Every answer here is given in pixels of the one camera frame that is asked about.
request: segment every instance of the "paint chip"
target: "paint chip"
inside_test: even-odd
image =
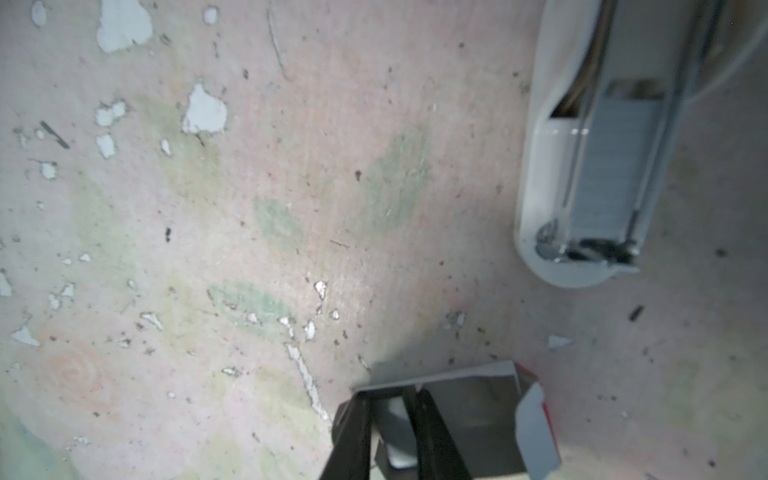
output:
[[[32,4],[30,9],[30,16],[32,17],[32,23],[41,27],[48,22],[48,13],[45,11],[45,4],[42,0],[36,0]]]
[[[233,376],[233,377],[238,377],[238,376],[243,375],[243,373],[240,370],[238,370],[236,367],[233,367],[233,366],[228,366],[228,367],[222,368],[221,372],[224,375],[229,375],[229,376]]]
[[[114,140],[112,140],[112,136],[110,134],[103,134],[96,137],[96,146],[98,147],[99,153],[101,153],[101,156],[104,157],[105,160],[117,152],[117,147],[115,146]]]
[[[72,298],[74,296],[74,283],[67,283],[64,285],[64,288],[61,289],[61,293],[59,293],[59,295]]]
[[[8,282],[8,277],[5,276],[5,271],[0,270],[0,296],[13,295],[13,289],[11,283]]]
[[[559,335],[550,335],[548,339],[549,349],[561,349],[564,346],[571,345],[574,341]]]
[[[306,326],[304,327],[304,334],[306,335],[306,341],[310,342],[315,339],[315,323],[310,320],[306,323]]]
[[[46,180],[56,178],[56,164],[53,162],[40,162],[40,175]]]
[[[58,299],[56,295],[53,293],[48,294],[48,308],[51,310],[58,310],[58,307],[61,306],[61,301]]]
[[[99,127],[109,127],[123,117],[126,111],[127,107],[123,100],[118,100],[112,105],[103,104],[96,109],[96,125]]]
[[[170,143],[168,143],[168,140],[163,139],[160,141],[160,149],[163,151],[164,154],[170,157]]]
[[[222,131],[226,123],[227,104],[206,92],[202,84],[195,84],[187,113],[181,121],[181,131],[185,134],[216,133]]]
[[[326,292],[328,291],[328,284],[320,280],[319,282],[315,283],[315,291],[321,300],[325,300]]]
[[[141,45],[152,37],[152,18],[138,0],[101,0],[96,42],[104,53]]]
[[[213,25],[216,23],[216,20],[219,19],[219,8],[208,5],[205,10],[203,10],[203,22],[205,22],[206,25]]]
[[[155,312],[142,312],[139,316],[141,319],[147,320],[149,323],[156,326],[161,332],[163,331],[163,324],[157,319],[157,314]]]
[[[17,342],[24,343],[25,345],[30,346],[40,346],[40,342],[38,342],[34,337],[32,337],[32,334],[29,332],[29,329],[26,325],[24,325],[22,328],[16,330],[11,334],[11,338],[16,340]]]
[[[304,381],[306,394],[310,396],[312,410],[314,410],[317,415],[320,415],[321,419],[327,422],[329,418],[328,412],[323,408],[323,404],[320,403],[320,394],[317,392],[315,379],[312,378],[310,371],[307,369],[304,359],[301,356],[301,351],[290,343],[286,343],[285,346],[288,349],[288,356],[296,362],[296,365],[299,367],[299,374],[301,374],[301,378]]]

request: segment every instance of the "debris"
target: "debris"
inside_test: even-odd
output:
[[[40,175],[46,180],[54,180],[56,178],[56,163],[40,162]]]
[[[141,45],[152,36],[152,19],[138,0],[101,0],[96,42],[104,53]]]
[[[7,297],[11,295],[13,295],[13,289],[10,282],[8,282],[8,277],[5,276],[4,270],[0,270],[0,296]]]
[[[24,325],[22,328],[16,330],[11,334],[11,338],[16,340],[17,342],[24,343],[25,345],[30,346],[40,346],[40,342],[38,342],[34,337],[32,337],[32,334],[29,332],[29,329],[26,325]]]
[[[201,131],[216,133],[227,124],[227,104],[205,91],[203,85],[195,84],[189,96],[189,107],[181,121],[181,131],[197,134]]]
[[[629,314],[629,321],[634,322],[637,319],[640,318],[640,315],[643,314],[643,310],[645,310],[645,306],[638,305],[632,310],[632,313]]]
[[[47,131],[47,132],[48,132],[48,134],[50,134],[50,135],[53,135],[54,137],[56,137],[56,143],[58,143],[59,145],[61,145],[61,147],[62,147],[62,148],[66,149],[66,150],[69,150],[69,145],[67,145],[67,142],[65,142],[65,141],[64,141],[64,139],[63,139],[63,138],[61,138],[61,137],[59,136],[59,134],[57,134],[57,133],[56,133],[56,132],[53,130],[53,128],[51,128],[51,126],[50,126],[50,125],[48,125],[48,124],[46,124],[44,121],[40,120],[40,126],[41,126],[41,127],[43,127],[43,129],[44,129],[45,131]]]
[[[142,312],[139,317],[156,326],[161,332],[163,331],[163,324],[157,319],[157,314],[155,312]]]
[[[548,340],[550,350],[561,349],[564,346],[571,345],[573,342],[573,340],[559,335],[550,335]]]
[[[58,310],[58,307],[61,306],[61,301],[58,299],[56,295],[53,293],[48,294],[48,308],[51,310]]]
[[[61,289],[61,293],[59,293],[59,295],[72,298],[74,296],[74,283],[67,283],[64,285],[64,288]]]
[[[229,375],[229,376],[233,376],[233,377],[238,377],[238,376],[243,374],[240,370],[238,370],[237,368],[235,368],[233,366],[225,367],[225,368],[221,369],[221,372],[224,375]]]
[[[112,105],[102,104],[96,109],[96,125],[99,127],[109,127],[123,117],[126,110],[125,101],[123,100],[118,100]]]
[[[304,327],[304,333],[306,334],[306,341],[309,342],[315,338],[315,323],[310,320]]]
[[[117,152],[117,147],[115,146],[114,140],[112,140],[112,136],[110,134],[103,134],[96,137],[96,146],[98,147],[99,153],[101,153],[101,156],[104,157],[105,160]]]
[[[160,150],[170,157],[170,144],[168,143],[168,140],[163,139],[160,141]]]
[[[279,319],[277,319],[277,321],[280,322],[280,325],[288,329],[288,336],[294,338],[293,327],[290,324],[290,319],[287,316],[281,316]]]
[[[369,372],[371,371],[371,367],[368,366],[368,362],[366,362],[366,359],[362,357],[362,355],[357,356],[357,361],[360,362],[360,365]]]
[[[325,300],[326,292],[328,291],[328,284],[320,280],[319,282],[315,283],[315,291],[321,300]]]
[[[203,10],[203,22],[205,22],[206,25],[213,25],[216,23],[216,20],[219,19],[219,8],[214,7],[212,5],[208,5],[205,10]]]
[[[299,374],[301,374],[301,378],[304,381],[306,394],[310,397],[312,403],[312,410],[314,410],[317,415],[320,415],[321,419],[327,422],[329,419],[328,412],[323,408],[323,404],[320,403],[320,394],[317,392],[315,379],[312,378],[310,371],[307,369],[304,359],[301,356],[301,351],[290,343],[286,343],[285,346],[288,350],[288,356],[296,362],[296,365],[299,367]]]
[[[35,0],[30,10],[30,16],[32,17],[32,23],[41,27],[48,21],[48,13],[45,11],[45,4],[42,0]]]
[[[286,65],[283,60],[283,54],[280,52],[280,46],[277,44],[277,33],[275,32],[274,14],[272,12],[272,5],[266,8],[266,24],[270,27],[270,37],[272,38],[272,48],[275,50],[277,56],[277,64],[280,66],[280,71],[283,73],[283,77],[290,81],[290,77],[286,73]]]

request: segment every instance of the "green stain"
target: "green stain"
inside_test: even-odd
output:
[[[69,453],[34,436],[0,406],[0,472],[4,480],[82,480]]]
[[[272,198],[255,197],[253,213],[261,234],[270,245],[286,251],[293,251],[304,245],[301,224],[286,205]]]
[[[91,268],[113,289],[125,292],[135,276],[133,240],[110,197],[87,174],[78,172],[69,197],[72,223],[83,250],[94,259]]]
[[[419,125],[397,134],[386,154],[363,172],[365,203],[356,230],[369,236],[394,230],[413,215],[429,184],[429,130]]]
[[[699,368],[696,361],[678,360],[664,382],[664,403],[670,420],[688,428],[694,427],[696,421],[694,399]]]
[[[252,283],[225,282],[208,288],[208,296],[217,312],[247,332],[276,339],[285,334],[285,326],[277,322],[282,316],[296,318],[283,301],[259,289]],[[255,313],[260,324],[246,321]]]
[[[221,213],[217,199],[224,186],[220,169],[219,149],[209,141],[210,135],[200,138],[181,131],[183,111],[166,104],[159,98],[138,95],[134,100],[138,114],[146,127],[144,136],[154,146],[154,159],[165,173],[169,183],[186,203],[202,217]],[[168,140],[171,157],[160,150],[161,140]]]

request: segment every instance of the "small black debris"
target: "small black debris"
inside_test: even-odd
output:
[[[638,305],[634,307],[634,310],[632,310],[632,313],[629,314],[629,321],[630,322],[637,321],[637,319],[640,318],[640,315],[643,314],[643,310],[645,310],[645,307],[642,305]]]

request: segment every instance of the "gray metal panel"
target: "gray metal panel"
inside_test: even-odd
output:
[[[570,238],[625,240],[661,108],[658,100],[601,99],[574,184]]]

